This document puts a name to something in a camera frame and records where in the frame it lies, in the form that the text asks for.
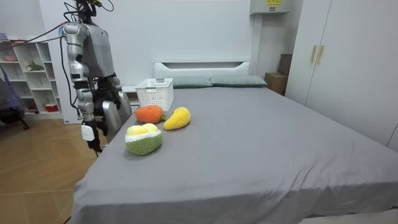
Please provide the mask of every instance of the plush carrot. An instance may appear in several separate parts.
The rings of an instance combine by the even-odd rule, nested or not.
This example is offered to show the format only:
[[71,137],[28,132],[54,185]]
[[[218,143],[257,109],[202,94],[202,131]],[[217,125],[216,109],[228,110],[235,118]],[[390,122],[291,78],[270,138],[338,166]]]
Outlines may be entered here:
[[159,121],[165,121],[166,115],[163,114],[161,107],[157,105],[143,106],[136,110],[136,118],[142,123],[155,124]]

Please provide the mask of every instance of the white plastic basket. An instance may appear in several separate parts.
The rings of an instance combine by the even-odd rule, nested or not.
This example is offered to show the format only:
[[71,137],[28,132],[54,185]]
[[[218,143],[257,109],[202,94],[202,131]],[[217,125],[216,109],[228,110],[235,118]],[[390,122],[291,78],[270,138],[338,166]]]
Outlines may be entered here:
[[172,106],[173,78],[148,78],[136,86],[140,106],[157,105],[163,111]]

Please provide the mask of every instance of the electrical box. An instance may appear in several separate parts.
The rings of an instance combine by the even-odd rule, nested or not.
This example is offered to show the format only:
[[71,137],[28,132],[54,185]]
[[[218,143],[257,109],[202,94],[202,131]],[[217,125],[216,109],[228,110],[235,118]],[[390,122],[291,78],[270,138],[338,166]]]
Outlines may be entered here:
[[286,14],[294,0],[250,0],[250,15]]

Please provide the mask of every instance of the wardrobe door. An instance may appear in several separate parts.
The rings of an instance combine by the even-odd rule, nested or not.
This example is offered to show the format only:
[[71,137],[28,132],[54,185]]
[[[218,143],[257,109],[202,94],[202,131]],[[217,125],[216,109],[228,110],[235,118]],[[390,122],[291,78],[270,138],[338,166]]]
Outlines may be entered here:
[[398,122],[397,8],[332,0],[306,104],[384,145]]
[[302,105],[307,99],[331,0],[304,0],[286,97]]

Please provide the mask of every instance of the gray pillow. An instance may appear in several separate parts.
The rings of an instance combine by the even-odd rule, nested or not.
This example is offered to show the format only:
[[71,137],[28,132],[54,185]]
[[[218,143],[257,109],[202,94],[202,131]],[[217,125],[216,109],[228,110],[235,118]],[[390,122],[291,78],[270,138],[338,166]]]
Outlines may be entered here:
[[267,83],[257,75],[216,75],[210,78],[213,86],[263,87]]
[[173,88],[206,88],[212,86],[208,77],[176,77],[173,79]]

